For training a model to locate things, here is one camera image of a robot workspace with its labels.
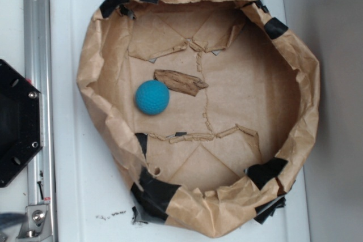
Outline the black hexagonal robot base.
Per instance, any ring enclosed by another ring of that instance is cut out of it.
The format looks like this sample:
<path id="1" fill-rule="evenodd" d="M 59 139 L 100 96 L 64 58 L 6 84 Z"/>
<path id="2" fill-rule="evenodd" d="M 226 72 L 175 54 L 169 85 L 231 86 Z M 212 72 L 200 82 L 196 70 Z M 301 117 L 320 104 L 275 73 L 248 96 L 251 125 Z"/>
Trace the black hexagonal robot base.
<path id="1" fill-rule="evenodd" d="M 42 148 L 40 92 L 1 60 L 1 188 Z"/>

